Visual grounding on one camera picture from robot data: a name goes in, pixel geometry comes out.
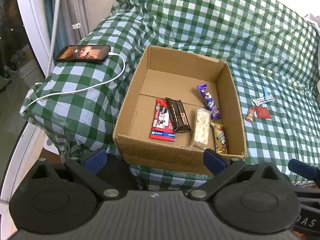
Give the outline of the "yellow cow snack packet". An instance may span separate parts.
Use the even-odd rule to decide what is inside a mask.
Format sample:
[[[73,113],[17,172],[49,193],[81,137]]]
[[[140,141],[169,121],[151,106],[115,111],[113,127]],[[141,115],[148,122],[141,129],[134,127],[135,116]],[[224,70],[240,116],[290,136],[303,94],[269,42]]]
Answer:
[[[214,130],[215,151],[219,154],[227,154],[226,138],[222,124],[211,123]]]

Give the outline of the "beige nougat bar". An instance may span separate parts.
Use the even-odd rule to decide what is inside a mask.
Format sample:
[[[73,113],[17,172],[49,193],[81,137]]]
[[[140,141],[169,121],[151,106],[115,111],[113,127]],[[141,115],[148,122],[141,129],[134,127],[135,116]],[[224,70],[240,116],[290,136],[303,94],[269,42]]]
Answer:
[[[211,112],[199,108],[195,112],[193,137],[191,147],[206,148],[209,141]]]

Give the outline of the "purple candy bar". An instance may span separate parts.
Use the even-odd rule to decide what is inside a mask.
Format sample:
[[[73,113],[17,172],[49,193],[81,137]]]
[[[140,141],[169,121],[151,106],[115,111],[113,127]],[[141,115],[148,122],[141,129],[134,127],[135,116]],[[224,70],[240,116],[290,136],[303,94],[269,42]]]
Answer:
[[[205,101],[205,104],[209,111],[211,111],[211,119],[216,120],[221,118],[220,111],[207,88],[207,84],[202,84],[197,86],[198,91],[200,92],[202,98]]]

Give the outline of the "dark chocolate bar wrapper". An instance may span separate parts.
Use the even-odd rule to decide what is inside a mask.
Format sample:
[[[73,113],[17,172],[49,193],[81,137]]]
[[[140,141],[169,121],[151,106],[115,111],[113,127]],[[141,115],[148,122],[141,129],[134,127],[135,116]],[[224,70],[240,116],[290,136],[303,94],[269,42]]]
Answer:
[[[191,127],[181,100],[165,98],[174,132],[191,132]]]

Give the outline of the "small red orange candy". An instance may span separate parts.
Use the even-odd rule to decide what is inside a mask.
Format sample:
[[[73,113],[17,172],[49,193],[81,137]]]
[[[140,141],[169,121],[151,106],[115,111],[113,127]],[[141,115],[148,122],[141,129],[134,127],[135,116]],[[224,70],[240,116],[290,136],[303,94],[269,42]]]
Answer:
[[[249,122],[253,122],[254,114],[255,114],[255,109],[253,107],[250,107],[247,111],[245,120]]]

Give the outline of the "red square sachet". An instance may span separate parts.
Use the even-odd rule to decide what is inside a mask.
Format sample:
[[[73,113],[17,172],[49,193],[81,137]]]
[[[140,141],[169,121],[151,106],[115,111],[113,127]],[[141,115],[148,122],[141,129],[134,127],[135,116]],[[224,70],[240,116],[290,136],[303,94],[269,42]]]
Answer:
[[[261,119],[270,119],[271,115],[267,109],[267,107],[254,107],[255,112],[257,113],[257,117]]]

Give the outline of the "red spicy strip packet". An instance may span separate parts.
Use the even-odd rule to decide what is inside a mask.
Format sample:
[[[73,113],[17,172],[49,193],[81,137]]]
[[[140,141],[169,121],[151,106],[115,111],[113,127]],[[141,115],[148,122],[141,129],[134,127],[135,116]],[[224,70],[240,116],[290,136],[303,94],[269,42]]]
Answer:
[[[149,138],[163,141],[176,140],[168,112],[165,114],[155,113]]]

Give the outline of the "red white oreo packet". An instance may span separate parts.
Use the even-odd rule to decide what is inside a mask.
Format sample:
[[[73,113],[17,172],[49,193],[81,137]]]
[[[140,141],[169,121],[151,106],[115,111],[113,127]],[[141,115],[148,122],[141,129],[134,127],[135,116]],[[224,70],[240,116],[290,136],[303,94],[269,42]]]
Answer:
[[[156,99],[156,108],[152,127],[156,131],[160,132],[173,132],[169,109],[167,102],[164,99]]]

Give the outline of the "silver sachet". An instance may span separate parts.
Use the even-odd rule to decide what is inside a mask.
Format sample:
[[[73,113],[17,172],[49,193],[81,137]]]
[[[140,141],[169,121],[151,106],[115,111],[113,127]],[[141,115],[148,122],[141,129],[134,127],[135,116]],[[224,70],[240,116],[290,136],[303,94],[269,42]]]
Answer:
[[[269,102],[275,102],[275,98],[270,94],[268,95],[268,99],[266,99],[264,96],[256,99],[252,99],[252,102],[255,106],[259,107],[260,105],[264,103],[269,103]]]

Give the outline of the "light blue candy stick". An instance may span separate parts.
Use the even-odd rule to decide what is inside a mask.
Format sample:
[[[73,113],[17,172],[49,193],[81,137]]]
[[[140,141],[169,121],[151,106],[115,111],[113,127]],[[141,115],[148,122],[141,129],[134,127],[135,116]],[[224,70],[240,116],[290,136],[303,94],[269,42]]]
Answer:
[[[267,88],[265,86],[263,86],[262,88],[263,88],[263,93],[264,93],[264,99],[266,101],[270,101],[270,97],[269,97]]]

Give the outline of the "brown cardboard box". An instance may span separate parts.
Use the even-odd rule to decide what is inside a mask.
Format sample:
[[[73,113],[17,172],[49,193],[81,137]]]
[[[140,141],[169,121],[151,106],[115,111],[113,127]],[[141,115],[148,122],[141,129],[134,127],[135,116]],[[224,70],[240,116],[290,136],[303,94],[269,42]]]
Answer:
[[[113,140],[132,164],[208,174],[204,150],[246,156],[240,103],[225,61],[176,49],[144,51],[120,109]]]

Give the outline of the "black smartphone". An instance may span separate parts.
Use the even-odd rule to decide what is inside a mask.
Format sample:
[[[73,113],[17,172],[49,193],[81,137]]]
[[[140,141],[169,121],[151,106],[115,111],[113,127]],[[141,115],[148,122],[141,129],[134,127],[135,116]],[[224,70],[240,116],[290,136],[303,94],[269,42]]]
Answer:
[[[65,46],[55,58],[56,62],[103,63],[111,47],[108,45],[71,45]]]

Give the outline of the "white crumpled sheet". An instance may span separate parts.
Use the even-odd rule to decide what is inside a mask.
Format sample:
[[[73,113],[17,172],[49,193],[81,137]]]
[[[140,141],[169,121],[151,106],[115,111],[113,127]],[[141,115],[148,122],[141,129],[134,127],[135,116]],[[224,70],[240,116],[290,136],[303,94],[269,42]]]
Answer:
[[[315,28],[320,28],[320,19],[319,16],[314,16],[313,14],[309,13],[307,14],[304,19],[311,23]]]

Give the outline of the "white braided pole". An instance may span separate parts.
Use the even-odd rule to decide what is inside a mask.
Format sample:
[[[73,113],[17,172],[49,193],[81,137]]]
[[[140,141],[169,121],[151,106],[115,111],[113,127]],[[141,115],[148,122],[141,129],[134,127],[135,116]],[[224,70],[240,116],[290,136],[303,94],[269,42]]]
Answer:
[[[60,0],[55,0],[54,13],[53,13],[53,26],[52,26],[52,34],[51,34],[51,40],[50,40],[50,52],[49,52],[49,58],[48,58],[46,77],[49,76],[53,68],[52,65],[53,65],[56,33],[57,33],[57,23],[59,19],[59,10],[60,10]]]

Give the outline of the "grey curtain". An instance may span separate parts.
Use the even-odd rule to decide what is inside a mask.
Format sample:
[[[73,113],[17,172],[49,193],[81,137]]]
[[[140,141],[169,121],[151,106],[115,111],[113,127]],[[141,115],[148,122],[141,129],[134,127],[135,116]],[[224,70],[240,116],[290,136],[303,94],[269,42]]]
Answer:
[[[66,0],[71,29],[76,42],[80,42],[89,33],[85,0]]]

